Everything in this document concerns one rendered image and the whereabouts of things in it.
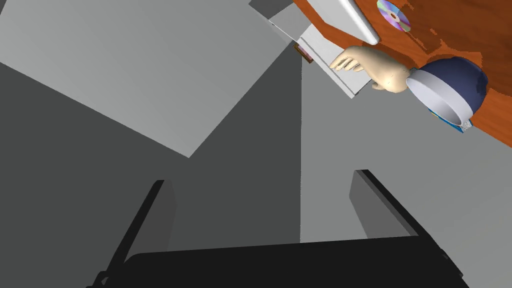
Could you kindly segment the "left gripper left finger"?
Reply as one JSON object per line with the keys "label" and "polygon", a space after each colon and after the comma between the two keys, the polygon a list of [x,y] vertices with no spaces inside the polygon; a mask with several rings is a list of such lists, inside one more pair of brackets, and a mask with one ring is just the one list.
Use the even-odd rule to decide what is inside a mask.
{"label": "left gripper left finger", "polygon": [[107,279],[131,256],[164,252],[168,249],[177,202],[170,179],[157,180],[151,186],[130,226],[104,271],[93,281],[94,287],[104,287]]}

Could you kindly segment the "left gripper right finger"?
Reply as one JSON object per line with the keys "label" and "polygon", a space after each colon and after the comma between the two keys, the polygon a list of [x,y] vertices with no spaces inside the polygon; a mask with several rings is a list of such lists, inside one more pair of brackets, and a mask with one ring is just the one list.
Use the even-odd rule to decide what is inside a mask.
{"label": "left gripper right finger", "polygon": [[368,169],[353,172],[349,200],[368,239],[418,235],[404,207]]}

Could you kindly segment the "blue book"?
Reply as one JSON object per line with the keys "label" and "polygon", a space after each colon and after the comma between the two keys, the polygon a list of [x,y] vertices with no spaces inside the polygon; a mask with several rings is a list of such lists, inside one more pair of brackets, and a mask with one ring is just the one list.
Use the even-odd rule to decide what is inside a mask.
{"label": "blue book", "polygon": [[472,128],[473,127],[473,123],[471,122],[471,120],[467,120],[466,122],[464,122],[463,124],[461,125],[455,125],[447,120],[445,120],[444,118],[440,117],[439,115],[435,114],[432,110],[429,109],[429,112],[434,115],[436,118],[440,119],[441,121],[443,121],[444,123],[446,123],[447,125],[451,126],[452,128],[456,129],[457,131],[461,132],[461,133],[464,133],[466,130],[468,130],[469,128]]}

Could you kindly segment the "beige hand sculpture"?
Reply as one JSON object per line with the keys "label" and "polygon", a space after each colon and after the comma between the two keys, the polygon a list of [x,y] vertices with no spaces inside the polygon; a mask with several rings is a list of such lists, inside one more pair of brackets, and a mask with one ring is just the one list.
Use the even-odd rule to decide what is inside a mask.
{"label": "beige hand sculpture", "polygon": [[335,71],[359,73],[365,71],[373,80],[372,88],[391,93],[402,93],[407,86],[410,70],[381,50],[367,46],[349,46],[330,64]]}

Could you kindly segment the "dark blue bowl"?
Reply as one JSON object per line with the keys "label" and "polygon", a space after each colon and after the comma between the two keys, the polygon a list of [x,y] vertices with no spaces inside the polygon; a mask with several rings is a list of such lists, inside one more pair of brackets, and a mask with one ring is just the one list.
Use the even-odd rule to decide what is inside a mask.
{"label": "dark blue bowl", "polygon": [[462,127],[482,106],[489,80],[475,63],[453,56],[411,70],[405,82],[433,114],[453,126]]}

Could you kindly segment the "small brown framed picture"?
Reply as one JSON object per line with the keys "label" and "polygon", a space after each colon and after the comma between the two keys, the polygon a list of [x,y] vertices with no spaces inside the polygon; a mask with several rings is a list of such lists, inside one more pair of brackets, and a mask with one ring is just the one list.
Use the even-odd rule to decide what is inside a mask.
{"label": "small brown framed picture", "polygon": [[293,46],[297,52],[302,56],[304,60],[306,60],[309,64],[314,62],[314,59],[307,53],[307,51],[302,48],[298,43],[295,43]]}

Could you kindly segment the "shiny compact disc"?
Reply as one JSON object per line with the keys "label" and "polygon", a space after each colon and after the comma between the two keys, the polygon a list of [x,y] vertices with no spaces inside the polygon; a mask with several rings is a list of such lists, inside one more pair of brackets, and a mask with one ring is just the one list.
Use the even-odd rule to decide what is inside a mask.
{"label": "shiny compact disc", "polygon": [[395,4],[387,0],[377,0],[376,5],[382,17],[394,28],[402,32],[411,30],[409,20]]}

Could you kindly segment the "silver laptop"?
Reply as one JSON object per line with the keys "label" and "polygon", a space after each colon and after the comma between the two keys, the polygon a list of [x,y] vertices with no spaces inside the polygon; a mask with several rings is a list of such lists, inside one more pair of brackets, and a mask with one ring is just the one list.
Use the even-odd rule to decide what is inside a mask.
{"label": "silver laptop", "polygon": [[380,38],[355,0],[297,0],[311,25],[298,43],[349,98],[354,98],[371,80],[364,71],[330,68],[331,62],[349,46],[376,45]]}

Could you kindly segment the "brown wooden table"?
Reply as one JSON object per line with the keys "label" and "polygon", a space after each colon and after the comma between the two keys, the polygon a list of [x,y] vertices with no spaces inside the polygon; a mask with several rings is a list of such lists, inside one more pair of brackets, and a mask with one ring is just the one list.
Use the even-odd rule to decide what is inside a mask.
{"label": "brown wooden table", "polygon": [[512,0],[388,0],[409,20],[409,32],[385,20],[378,0],[354,1],[380,38],[375,47],[406,67],[452,56],[481,67],[487,96],[471,120],[512,147]]}

